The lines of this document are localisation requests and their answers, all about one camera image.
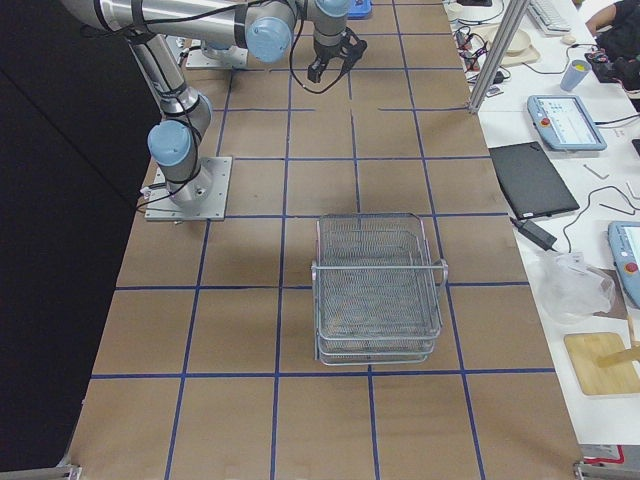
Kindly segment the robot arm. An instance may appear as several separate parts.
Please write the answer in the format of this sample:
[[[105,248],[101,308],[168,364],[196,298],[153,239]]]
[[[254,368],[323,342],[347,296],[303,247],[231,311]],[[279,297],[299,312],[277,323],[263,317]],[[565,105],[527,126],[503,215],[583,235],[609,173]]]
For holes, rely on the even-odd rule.
[[[217,50],[240,47],[263,63],[284,56],[293,29],[307,17],[298,1],[66,1],[88,37],[123,37],[162,114],[147,137],[164,175],[164,200],[188,211],[202,205],[214,176],[198,152],[213,107],[188,85],[167,44],[169,35]]]
[[[348,56],[348,10],[347,1],[249,1],[219,7],[215,14],[196,21],[200,31],[185,36],[207,49],[245,49],[259,62],[270,64],[293,51],[294,29],[309,22],[315,58],[307,78],[318,84],[331,60]]]

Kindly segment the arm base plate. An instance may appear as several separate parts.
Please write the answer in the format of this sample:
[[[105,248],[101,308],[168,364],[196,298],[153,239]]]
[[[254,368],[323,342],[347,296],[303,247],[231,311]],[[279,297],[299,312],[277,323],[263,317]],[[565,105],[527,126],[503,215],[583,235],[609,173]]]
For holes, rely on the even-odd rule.
[[[182,189],[180,185],[166,181],[162,170],[157,167],[149,204],[144,207],[147,221],[200,221],[225,219],[229,183],[233,165],[232,157],[201,157],[198,175]]]

